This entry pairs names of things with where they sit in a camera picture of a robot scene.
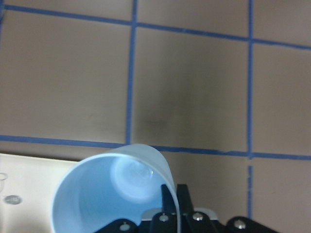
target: white plastic surface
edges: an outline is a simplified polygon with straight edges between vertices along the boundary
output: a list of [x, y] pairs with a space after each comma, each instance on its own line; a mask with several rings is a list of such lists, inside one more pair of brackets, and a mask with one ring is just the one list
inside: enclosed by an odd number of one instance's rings
[[[57, 184], [76, 162], [0, 154], [0, 233], [51, 233]], [[9, 196], [21, 198], [9, 204]]]

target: blue grid line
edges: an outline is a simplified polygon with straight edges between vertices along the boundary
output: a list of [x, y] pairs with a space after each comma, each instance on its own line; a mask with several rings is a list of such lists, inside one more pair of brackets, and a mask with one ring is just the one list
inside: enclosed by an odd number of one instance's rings
[[121, 25], [131, 25], [130, 21], [121, 20], [121, 19], [87, 16], [87, 15], [80, 15], [80, 14], [73, 14], [73, 13], [66, 13], [66, 12], [59, 12], [59, 11], [42, 10], [42, 9], [22, 7], [22, 6], [14, 6], [14, 5], [5, 5], [4, 8], [5, 8], [5, 10], [10, 10], [10, 11], [19, 11], [19, 12], [26, 12], [26, 13], [33, 13], [33, 14], [40, 14], [40, 15], [83, 19], [83, 20], [90, 20], [90, 21], [97, 21], [97, 22], [104, 22], [104, 23], [113, 23], [113, 24], [121, 24]]
[[311, 50], [311, 46], [297, 45], [297, 44], [270, 41], [270, 40], [253, 39], [253, 42], [256, 44], [283, 46], [283, 47], [289, 47], [289, 48], [298, 49], [298, 50]]
[[296, 155], [296, 154], [274, 154], [274, 153], [253, 153], [254, 158], [267, 159], [289, 159], [289, 160], [311, 160], [311, 155]]
[[0, 37], [1, 37], [3, 15], [4, 15], [4, 0], [0, 0]]
[[51, 145], [63, 145], [63, 146], [79, 146], [79, 147], [99, 147], [99, 148], [118, 148], [118, 147], [124, 146], [124, 144], [122, 143], [92, 142], [92, 141], [25, 137], [25, 136], [10, 136], [10, 135], [0, 135], [0, 141], [39, 143], [39, 144], [51, 144]]
[[[253, 158], [253, 0], [248, 1], [248, 59], [247, 59], [247, 154], [248, 159]], [[248, 166], [247, 179], [247, 217], [252, 218], [253, 215], [253, 167]]]
[[161, 25], [155, 25], [155, 24], [150, 24], [150, 23], [138, 23], [138, 26], [142, 28], [148, 28], [148, 29], [169, 31], [169, 32], [175, 32], [175, 33], [186, 33], [186, 34], [192, 34], [192, 35], [202, 35], [202, 36], [216, 37], [216, 38], [222, 38], [222, 39], [239, 40], [239, 41], [248, 40], [247, 37], [243, 37], [243, 36], [236, 36], [236, 35], [229, 35], [229, 34], [222, 34], [222, 33], [212, 33], [212, 32], [199, 31], [199, 30], [186, 29], [186, 28], [178, 28], [178, 27], [161, 26]]
[[247, 217], [253, 216], [253, 166], [248, 166], [247, 178]]
[[253, 99], [253, 1], [248, 1], [248, 59], [247, 59], [247, 152], [252, 159], [252, 99]]
[[[80, 140], [12, 136], [12, 135], [0, 135], [0, 141], [52, 144], [52, 145], [63, 145], [63, 146], [79, 146], [79, 147], [99, 147], [99, 148], [117, 148], [117, 147], [126, 145], [124, 143], [94, 142], [94, 141], [80, 141]], [[151, 146], [156, 148], [158, 151], [162, 151], [162, 152], [184, 152], [184, 153], [193, 153], [193, 154], [248, 157], [248, 152], [245, 152], [245, 151], [220, 151], [220, 150], [185, 148], [185, 147], [166, 147], [166, 146], [153, 146], [153, 145]], [[268, 159], [309, 160], [309, 161], [311, 160], [311, 155], [254, 152], [253, 156], [254, 158], [268, 158]]]
[[[50, 15], [50, 16], [56, 16], [56, 17], [76, 18], [76, 19], [83, 19], [83, 20], [90, 20], [90, 21], [112, 23], [112, 24], [121, 24], [121, 25], [127, 25], [127, 26], [132, 25], [132, 21], [121, 20], [121, 19], [94, 17], [94, 16], [66, 13], [66, 12], [42, 10], [42, 9], [36, 9], [36, 8], [30, 8], [30, 7], [21, 7], [21, 6], [15, 6], [15, 5], [5, 5], [4, 8], [5, 10], [20, 11], [20, 12], [27, 12], [27, 13], [34, 13], [34, 14], [41, 14], [41, 15]], [[200, 31], [200, 30], [184, 29], [184, 28], [178, 28], [178, 27], [162, 26], [162, 25], [149, 24], [149, 23], [137, 22], [137, 27], [169, 31], [169, 32], [201, 35], [201, 36], [207, 36], [207, 37], [223, 38], [223, 39], [230, 39], [230, 40], [238, 40], [238, 41], [243, 41], [243, 42], [249, 41], [249, 37], [229, 35], [225, 33], [213, 33], [213, 32], [206, 32], [206, 31]], [[284, 42], [279, 42], [279, 41], [270, 41], [270, 40], [252, 38], [252, 42], [253, 44], [264, 44], [264, 45], [271, 45], [271, 46], [289, 47], [289, 48], [300, 49], [300, 50], [311, 50], [311, 46], [308, 46], [308, 45], [284, 43]]]
[[240, 156], [247, 157], [247, 152], [243, 151], [220, 151], [211, 149], [199, 149], [199, 148], [186, 148], [186, 147], [166, 147], [166, 146], [153, 146], [161, 152], [183, 152], [192, 154], [210, 154], [210, 155], [227, 155], [227, 156]]
[[134, 77], [134, 62], [135, 62], [136, 27], [137, 27], [137, 0], [133, 0], [132, 28], [131, 28], [130, 54], [128, 65], [127, 103], [126, 103], [126, 132], [125, 132], [126, 144], [131, 144], [132, 141], [131, 134], [132, 134], [133, 77]]

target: screw head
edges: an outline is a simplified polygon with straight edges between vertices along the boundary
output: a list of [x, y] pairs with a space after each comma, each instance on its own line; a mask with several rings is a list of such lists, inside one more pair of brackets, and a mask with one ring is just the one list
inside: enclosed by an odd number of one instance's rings
[[169, 217], [167, 215], [165, 215], [165, 213], [163, 213], [160, 217], [159, 217], [159, 220], [161, 222], [166, 222], [169, 220]]
[[5, 203], [11, 204], [11, 205], [18, 205], [21, 203], [21, 201], [22, 201], [21, 197], [17, 195], [9, 195], [9, 196], [6, 196], [4, 199]]
[[236, 228], [239, 228], [239, 229], [245, 229], [246, 228], [245, 222], [243, 222], [242, 220], [239, 220], [239, 219], [234, 221], [234, 226]]
[[121, 226], [120, 226], [120, 231], [125, 232], [128, 231], [131, 228], [130, 225], [128, 225], [126, 222], [124, 222]]
[[199, 212], [196, 212], [192, 215], [192, 218], [196, 221], [202, 221], [203, 220], [203, 215], [200, 214]]

